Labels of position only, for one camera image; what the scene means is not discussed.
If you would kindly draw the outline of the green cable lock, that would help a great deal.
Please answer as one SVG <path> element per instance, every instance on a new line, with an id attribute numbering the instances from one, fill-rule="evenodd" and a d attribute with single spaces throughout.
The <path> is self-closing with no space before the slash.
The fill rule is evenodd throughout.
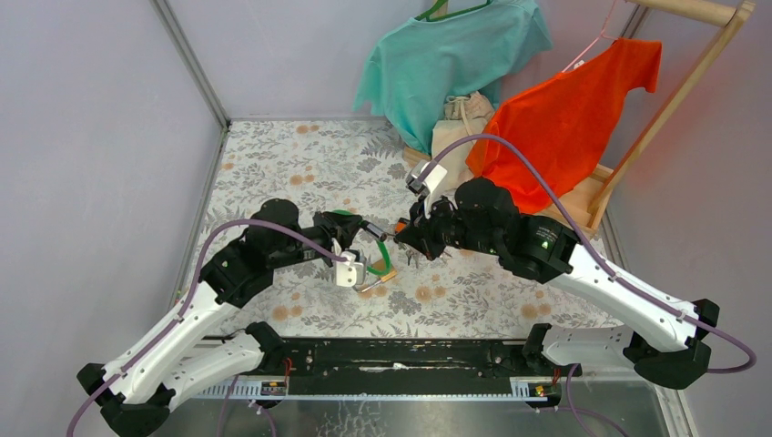
<path id="1" fill-rule="evenodd" d="M 383 261 L 383 266 L 381 268 L 377 268 L 372 264 L 367 268 L 367 271 L 382 278 L 391 272 L 392 267 L 391 256 L 385 244 L 388 235 L 383 229 L 364 218 L 360 220 L 360 228 L 374 237 L 381 254 L 381 260 Z"/>

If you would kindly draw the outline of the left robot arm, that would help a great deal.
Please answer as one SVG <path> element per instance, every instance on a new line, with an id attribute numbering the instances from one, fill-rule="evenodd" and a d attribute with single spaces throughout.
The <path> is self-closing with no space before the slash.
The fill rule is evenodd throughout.
<path id="1" fill-rule="evenodd" d="M 211 258 L 198 257 L 188 293 L 141 340 L 106 364 L 89 363 L 77 379 L 118 436 L 149 436 L 192 395 L 242 372 L 270 374 L 285 361 L 285 342 L 265 322 L 252 322 L 216 349 L 185 355 L 211 328 L 271 287 L 276 269 L 324 259 L 342 287 L 362 284 L 366 260 L 351 244 L 369 223 L 348 212 L 324 211 L 309 228 L 289 200 L 263 203 L 250 218 L 214 230 L 242 233 Z"/>

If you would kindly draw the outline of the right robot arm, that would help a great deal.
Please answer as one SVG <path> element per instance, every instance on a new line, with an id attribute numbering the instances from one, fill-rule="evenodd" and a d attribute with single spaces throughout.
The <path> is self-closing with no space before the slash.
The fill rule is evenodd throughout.
<path id="1" fill-rule="evenodd" d="M 428 260 L 449 247 L 492 255 L 515 277 L 572 293 L 620 320 L 606 329 L 533 325 L 522 349 L 530 373 L 574 364 L 627 368 L 683 390 L 708 370 L 707 332 L 685 318 L 715 326 L 714 302 L 678 300 L 627 272 L 606 273 L 576 232 L 553 218 L 521 213 L 510 193 L 488 179 L 461 184 L 453 199 L 415 202 L 395 230 L 397 242 Z"/>

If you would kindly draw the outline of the orange black padlock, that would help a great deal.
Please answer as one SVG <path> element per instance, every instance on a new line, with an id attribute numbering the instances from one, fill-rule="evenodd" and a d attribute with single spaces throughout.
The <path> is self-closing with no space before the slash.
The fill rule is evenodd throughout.
<path id="1" fill-rule="evenodd" d="M 407 221 L 400 220 L 394 227 L 394 230 L 396 233 L 401 232 L 403 229 L 405 229 L 408 225 Z"/>

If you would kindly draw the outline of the brass padlock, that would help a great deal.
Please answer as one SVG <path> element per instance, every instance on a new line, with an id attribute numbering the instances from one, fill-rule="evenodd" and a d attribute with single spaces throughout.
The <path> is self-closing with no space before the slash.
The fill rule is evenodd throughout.
<path id="1" fill-rule="evenodd" d="M 391 280 L 394 277 L 396 277 L 397 274 L 398 274 L 398 271 L 396 269 L 392 269 L 387 274 L 385 274 L 383 276 L 379 276 L 372 284 L 365 284 L 365 285 L 357 286 L 357 287 L 354 288 L 354 290 L 357 293 L 360 293 L 360 294 L 365 293 L 365 292 L 367 292 L 369 290 L 375 289 L 376 287 L 380 286 L 381 284 L 383 284 L 385 282 L 388 282 L 389 280 Z"/>

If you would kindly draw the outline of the floral table mat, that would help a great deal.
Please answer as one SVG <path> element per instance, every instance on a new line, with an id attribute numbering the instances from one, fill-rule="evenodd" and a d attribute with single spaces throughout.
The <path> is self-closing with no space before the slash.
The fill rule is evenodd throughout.
<path id="1" fill-rule="evenodd" d="M 201 236 L 285 198 L 307 227 L 314 213 L 347 210 L 390 230 L 409 214 L 401 138 L 382 120 L 238 121 L 229 131 Z M 225 336 L 266 321 L 285 337 L 523 338 L 540 322 L 608 328 L 615 319 L 561 290 L 517 279 L 490 256 L 448 249 L 446 264 L 390 244 L 398 271 L 365 293 L 337 286 L 322 261 L 276 272 L 273 285 L 211 328 Z"/>

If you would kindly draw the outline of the teal t-shirt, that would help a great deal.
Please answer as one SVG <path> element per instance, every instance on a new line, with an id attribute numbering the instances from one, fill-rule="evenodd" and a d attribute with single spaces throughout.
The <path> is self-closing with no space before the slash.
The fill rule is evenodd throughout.
<path id="1" fill-rule="evenodd" d="M 553 46 L 535 1 L 486 1 L 439 20 L 413 17 L 370 51 L 352 108 L 368 107 L 408 147 L 431 154 L 448 97 L 479 92 L 497 105 L 502 78 Z"/>

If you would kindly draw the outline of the wooden clothes rack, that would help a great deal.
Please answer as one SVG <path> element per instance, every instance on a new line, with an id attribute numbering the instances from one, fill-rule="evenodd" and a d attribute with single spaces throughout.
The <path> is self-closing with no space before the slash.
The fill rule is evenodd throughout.
<path id="1" fill-rule="evenodd" d="M 741 1 L 724 5 L 717 1 L 635 1 L 635 10 L 622 31 L 622 36 L 633 36 L 652 11 L 683 17 L 717 28 L 695 63 L 680 79 L 657 112 L 642 130 L 619 164 L 610 169 L 601 164 L 569 192 L 560 197 L 573 219 L 587 237 L 597 234 L 602 218 L 615 188 L 626 173 L 653 142 L 667 120 L 677 111 L 706 71 L 720 57 L 725 48 L 754 13 L 755 1 Z"/>

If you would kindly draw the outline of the orange t-shirt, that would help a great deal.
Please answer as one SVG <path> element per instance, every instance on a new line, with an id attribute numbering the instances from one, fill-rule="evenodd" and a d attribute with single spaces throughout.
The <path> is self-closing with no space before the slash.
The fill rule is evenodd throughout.
<path id="1" fill-rule="evenodd" d="M 657 87 L 663 45 L 620 38 L 603 53 L 500 105 L 485 128 L 512 143 L 558 197 L 588 178 L 637 88 Z"/>

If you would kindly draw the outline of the green clothes hanger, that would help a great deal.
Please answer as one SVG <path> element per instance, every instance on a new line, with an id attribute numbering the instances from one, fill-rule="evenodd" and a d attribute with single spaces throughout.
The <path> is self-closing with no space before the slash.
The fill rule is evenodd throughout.
<path id="1" fill-rule="evenodd" d="M 472 11 L 485 8 L 486 6 L 490 5 L 492 2 L 493 2 L 492 0 L 486 0 L 486 1 L 483 1 L 482 3 L 479 3 L 478 5 L 473 5 L 470 7 L 466 7 L 464 9 L 451 11 L 450 0 L 436 0 L 432 2 L 432 4 L 428 9 L 416 15 L 414 19 L 417 21 L 423 21 L 423 22 L 442 21 L 445 19 L 449 19 L 451 17 L 464 15 Z"/>

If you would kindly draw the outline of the pink clothes hanger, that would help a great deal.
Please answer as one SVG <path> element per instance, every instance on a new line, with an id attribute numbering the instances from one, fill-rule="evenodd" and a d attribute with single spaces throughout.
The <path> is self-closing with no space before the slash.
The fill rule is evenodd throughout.
<path id="1" fill-rule="evenodd" d="M 574 70 L 578 66 L 581 66 L 584 63 L 584 57 L 587 55 L 587 53 L 594 46 L 596 46 L 601 40 L 606 39 L 606 40 L 615 41 L 615 37 L 614 36 L 610 36 L 607 33 L 607 29 L 608 29 L 609 23 L 611 21 L 611 18 L 613 17 L 613 14 L 614 14 L 614 11 L 615 11 L 617 3 L 618 3 L 617 0 L 613 0 L 612 1 L 611 5 L 610 5 L 610 7 L 608 9 L 608 13 L 607 13 L 607 15 L 604 18 L 602 27 L 600 28 L 597 36 L 572 61 L 570 61 L 569 64 L 565 66 L 565 68 L 563 68 L 561 70 L 562 73 L 567 73 L 570 70 Z"/>

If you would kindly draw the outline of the beige drawstring bag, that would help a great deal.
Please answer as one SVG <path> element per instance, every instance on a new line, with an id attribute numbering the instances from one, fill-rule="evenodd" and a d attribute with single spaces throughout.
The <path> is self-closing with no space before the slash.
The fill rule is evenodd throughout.
<path id="1" fill-rule="evenodd" d="M 432 129 L 432 157 L 435 158 L 460 138 L 481 134 L 494 112 L 489 99 L 479 91 L 466 96 L 447 97 L 443 105 L 443 116 Z M 440 160 L 440 165 L 447 170 L 439 186 L 441 194 L 457 189 L 472 178 L 472 172 L 466 164 L 472 146 L 473 142 L 464 143 Z"/>

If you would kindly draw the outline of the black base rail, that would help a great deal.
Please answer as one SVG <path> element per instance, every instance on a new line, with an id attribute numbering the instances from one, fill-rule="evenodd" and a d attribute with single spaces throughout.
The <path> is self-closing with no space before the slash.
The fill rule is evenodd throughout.
<path id="1" fill-rule="evenodd" d="M 568 372 L 520 340 L 287 338 L 249 375 L 286 382 L 291 395 L 483 396 Z"/>

